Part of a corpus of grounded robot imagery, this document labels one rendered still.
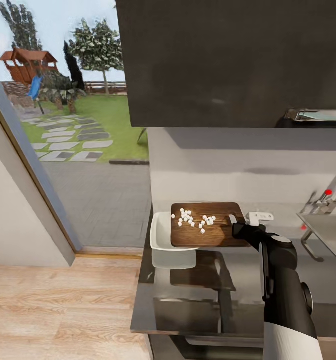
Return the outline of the cutting board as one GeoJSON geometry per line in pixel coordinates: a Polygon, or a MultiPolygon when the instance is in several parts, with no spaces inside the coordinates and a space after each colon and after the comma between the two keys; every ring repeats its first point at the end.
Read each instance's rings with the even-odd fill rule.
{"type": "Polygon", "coordinates": [[[171,245],[175,248],[251,248],[245,239],[232,237],[233,224],[230,216],[236,218],[237,223],[246,224],[242,210],[236,202],[209,203],[174,203],[171,206],[171,245]],[[184,221],[183,212],[191,211],[189,219],[184,221]],[[213,225],[207,220],[215,217],[213,225]],[[205,218],[207,219],[205,219],[205,218]],[[179,226],[182,219],[182,226],[179,226]],[[189,224],[190,219],[192,224],[189,224]],[[205,222],[199,228],[202,221],[205,222]],[[205,230],[202,233],[201,230],[205,230]]]}

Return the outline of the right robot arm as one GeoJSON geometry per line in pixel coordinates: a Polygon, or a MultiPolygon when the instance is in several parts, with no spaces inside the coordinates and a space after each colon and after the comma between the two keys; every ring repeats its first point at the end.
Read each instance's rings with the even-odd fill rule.
{"type": "Polygon", "coordinates": [[[246,224],[233,223],[232,237],[246,240],[259,251],[264,308],[263,360],[323,360],[311,314],[313,298],[300,282],[293,242],[266,232],[259,221],[273,221],[272,213],[249,212],[246,224]]]}

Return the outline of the bowl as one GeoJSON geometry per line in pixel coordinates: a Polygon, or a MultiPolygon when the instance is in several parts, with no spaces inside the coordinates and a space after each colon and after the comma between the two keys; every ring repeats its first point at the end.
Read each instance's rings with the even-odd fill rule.
{"type": "Polygon", "coordinates": [[[186,252],[199,249],[198,247],[174,247],[171,243],[172,212],[155,213],[150,230],[151,248],[166,252],[186,252]]]}

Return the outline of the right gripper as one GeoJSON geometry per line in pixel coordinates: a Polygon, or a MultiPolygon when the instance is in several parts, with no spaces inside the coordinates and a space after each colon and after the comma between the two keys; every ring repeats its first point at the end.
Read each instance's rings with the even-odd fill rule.
{"type": "Polygon", "coordinates": [[[251,237],[257,231],[266,232],[266,226],[264,224],[260,224],[259,226],[253,226],[249,224],[241,224],[241,223],[233,223],[232,224],[232,237],[235,239],[243,239],[246,240],[251,246],[251,237]]]}

